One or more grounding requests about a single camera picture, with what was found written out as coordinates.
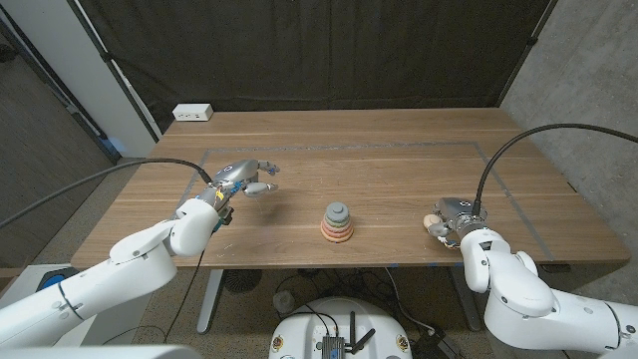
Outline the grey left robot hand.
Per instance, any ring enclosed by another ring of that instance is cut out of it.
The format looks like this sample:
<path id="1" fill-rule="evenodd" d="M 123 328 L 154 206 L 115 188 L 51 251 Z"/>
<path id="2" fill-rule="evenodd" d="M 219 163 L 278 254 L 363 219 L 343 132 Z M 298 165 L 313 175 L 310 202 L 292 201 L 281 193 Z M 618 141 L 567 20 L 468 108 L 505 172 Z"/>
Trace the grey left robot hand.
<path id="1" fill-rule="evenodd" d="M 280 168 L 269 161 L 235 162 L 219 171 L 198 198 L 210 204 L 219 215 L 220 222 L 228 225 L 233 212 L 229 201 L 237 193 L 243 192 L 247 197 L 258 197 L 278 189 L 275 183 L 260 181 L 260 171 L 275 176 L 280 172 Z"/>

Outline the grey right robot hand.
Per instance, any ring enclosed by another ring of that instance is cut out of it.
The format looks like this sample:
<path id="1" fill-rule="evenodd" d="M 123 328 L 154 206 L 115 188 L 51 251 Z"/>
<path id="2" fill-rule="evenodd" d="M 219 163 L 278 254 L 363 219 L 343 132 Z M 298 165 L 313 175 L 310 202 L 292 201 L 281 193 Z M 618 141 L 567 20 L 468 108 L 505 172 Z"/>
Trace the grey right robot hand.
<path id="1" fill-rule="evenodd" d="M 468 199 L 442 197 L 433 206 L 433 212 L 424 217 L 424 227 L 445 247 L 457 249 L 468 233 L 487 228 L 486 210 L 481 208 L 478 214 L 473 214 L 473 207 Z"/>

